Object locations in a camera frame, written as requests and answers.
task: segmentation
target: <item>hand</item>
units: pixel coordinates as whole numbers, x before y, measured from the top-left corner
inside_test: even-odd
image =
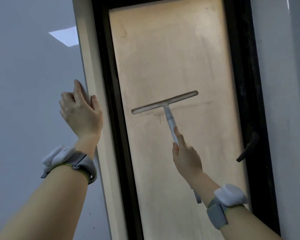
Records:
[[[203,172],[201,159],[196,150],[186,144],[177,127],[174,128],[174,133],[178,138],[179,146],[177,143],[173,143],[173,161],[178,172],[190,184],[198,174]]]
[[[92,108],[87,104],[81,92],[81,84],[74,81],[73,93],[63,92],[59,101],[60,114],[79,140],[89,138],[95,144],[100,140],[103,116],[97,97],[91,97]]]

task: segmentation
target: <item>black window frame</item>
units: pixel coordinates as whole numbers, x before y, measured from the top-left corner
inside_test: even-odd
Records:
[[[104,85],[110,115],[120,189],[129,239],[144,239],[129,140],[124,117],[109,10],[161,0],[92,0]],[[260,136],[247,156],[252,212],[280,235],[268,131],[250,0],[223,0],[243,145]]]

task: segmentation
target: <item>gray wall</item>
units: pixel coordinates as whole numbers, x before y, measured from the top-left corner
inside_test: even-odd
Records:
[[[0,0],[0,229],[42,182],[41,159],[76,141],[58,101],[84,83],[80,48],[48,34],[75,25],[72,0]],[[98,176],[75,239],[110,239]]]
[[[251,0],[281,234],[300,239],[300,0]]]

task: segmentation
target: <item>squeegee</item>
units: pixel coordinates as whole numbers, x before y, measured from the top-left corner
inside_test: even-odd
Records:
[[[176,134],[174,133],[174,129],[173,129],[177,125],[176,125],[174,117],[171,113],[171,109],[169,107],[169,104],[172,104],[172,103],[184,100],[184,99],[191,98],[191,97],[196,96],[198,94],[199,94],[198,91],[187,92],[187,93],[184,93],[184,94],[181,94],[181,95],[169,98],[169,99],[165,99],[165,100],[162,100],[162,101],[159,101],[159,102],[156,102],[156,103],[152,103],[152,104],[144,105],[144,106],[141,106],[141,107],[138,107],[138,108],[134,108],[134,109],[131,110],[131,113],[135,115],[135,114],[145,112],[145,111],[148,111],[148,110],[151,110],[151,109],[156,109],[156,108],[159,108],[159,107],[163,107],[164,113],[166,114],[166,118],[167,118],[167,122],[168,122],[168,125],[169,125],[169,128],[170,128],[170,131],[171,131],[171,134],[172,134],[173,141],[176,144],[179,145],[178,138],[176,137]],[[197,200],[197,203],[200,204],[201,203],[200,196],[195,191],[194,191],[194,195],[195,195],[195,198]]]

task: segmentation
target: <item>squeegee blade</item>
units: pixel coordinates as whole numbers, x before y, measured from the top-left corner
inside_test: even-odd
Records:
[[[164,105],[168,105],[168,104],[172,104],[172,103],[184,100],[184,99],[188,99],[188,98],[191,98],[191,97],[196,96],[198,94],[199,93],[196,90],[192,91],[192,92],[187,92],[187,93],[180,94],[178,96],[171,97],[171,98],[159,101],[159,102],[155,102],[155,103],[152,103],[152,104],[147,104],[147,105],[144,105],[144,106],[141,106],[141,107],[138,107],[138,108],[134,108],[134,109],[131,110],[131,113],[132,114],[138,114],[138,113],[141,113],[141,112],[144,112],[144,111],[148,111],[148,110],[151,110],[151,109],[162,107]]]

